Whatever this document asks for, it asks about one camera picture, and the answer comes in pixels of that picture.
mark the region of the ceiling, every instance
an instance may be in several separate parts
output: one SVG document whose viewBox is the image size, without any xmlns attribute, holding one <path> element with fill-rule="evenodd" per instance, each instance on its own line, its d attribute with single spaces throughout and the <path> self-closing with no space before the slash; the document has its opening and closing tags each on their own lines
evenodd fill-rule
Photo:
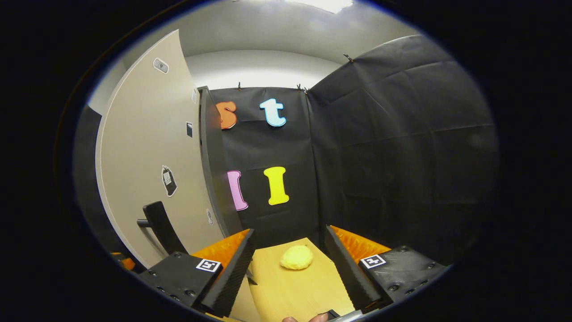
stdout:
<svg viewBox="0 0 572 322">
<path fill-rule="evenodd" d="M 155 42 L 179 29 L 182 51 L 280 50 L 343 64 L 387 41 L 419 34 L 388 13 L 355 2 L 340 13 L 283 0 L 211 2 L 169 21 L 124 55 L 128 68 Z"/>
</svg>

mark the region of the beige door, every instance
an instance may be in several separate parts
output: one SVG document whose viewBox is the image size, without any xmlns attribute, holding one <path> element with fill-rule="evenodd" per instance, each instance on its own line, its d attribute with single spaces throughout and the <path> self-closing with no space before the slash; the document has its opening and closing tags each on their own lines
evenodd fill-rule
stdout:
<svg viewBox="0 0 572 322">
<path fill-rule="evenodd" d="M 97 137 L 96 173 L 105 211 L 147 268 L 168 255 L 150 228 L 137 225 L 137 219 L 145 219 L 142 207 L 150 203 L 163 202 L 189 253 L 223 238 L 216 217 L 207 216 L 207 210 L 213 212 L 201 164 L 200 97 L 178 34 L 159 40 L 125 73 Z"/>
</svg>

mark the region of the finger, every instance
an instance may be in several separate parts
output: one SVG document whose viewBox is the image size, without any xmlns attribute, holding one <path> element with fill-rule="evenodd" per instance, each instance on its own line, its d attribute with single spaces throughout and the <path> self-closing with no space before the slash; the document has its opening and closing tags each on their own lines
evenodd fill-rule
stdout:
<svg viewBox="0 0 572 322">
<path fill-rule="evenodd" d="M 316 315 L 309 322 L 327 322 L 327 321 L 328 321 L 328 313 L 323 313 Z"/>
</svg>

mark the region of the human hand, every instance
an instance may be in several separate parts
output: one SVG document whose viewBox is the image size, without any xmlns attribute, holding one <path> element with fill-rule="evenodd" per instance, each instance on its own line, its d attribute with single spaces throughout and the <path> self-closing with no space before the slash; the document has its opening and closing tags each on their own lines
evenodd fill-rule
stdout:
<svg viewBox="0 0 572 322">
<path fill-rule="evenodd" d="M 327 322 L 328 321 L 328 313 L 318 314 L 315 317 L 311 318 L 308 322 Z M 285 317 L 282 319 L 282 322 L 298 322 L 293 317 Z"/>
</svg>

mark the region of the foam letter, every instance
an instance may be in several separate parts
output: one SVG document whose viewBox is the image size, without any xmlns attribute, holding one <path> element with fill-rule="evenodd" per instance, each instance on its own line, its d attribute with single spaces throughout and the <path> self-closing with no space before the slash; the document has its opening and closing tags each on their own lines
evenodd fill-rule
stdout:
<svg viewBox="0 0 572 322">
<path fill-rule="evenodd" d="M 240 191 L 240 171 L 228 171 L 228 183 L 231 185 L 232 199 L 235 201 L 236 211 L 245 210 L 248 204 L 243 199 L 243 194 Z"/>
<path fill-rule="evenodd" d="M 260 103 L 260 108 L 266 114 L 266 122 L 273 127 L 281 127 L 286 123 L 286 117 L 278 116 L 278 110 L 284 109 L 284 106 L 276 102 L 276 99 L 269 99 Z"/>
<path fill-rule="evenodd" d="M 270 205 L 278 205 L 290 200 L 290 197 L 284 192 L 284 180 L 282 175 L 286 172 L 284 167 L 272 167 L 264 170 L 264 175 L 268 177 L 270 184 Z"/>
<path fill-rule="evenodd" d="M 220 113 L 220 127 L 222 129 L 235 126 L 237 118 L 233 113 L 233 111 L 236 111 L 234 102 L 220 102 L 216 104 L 216 108 Z"/>
</svg>

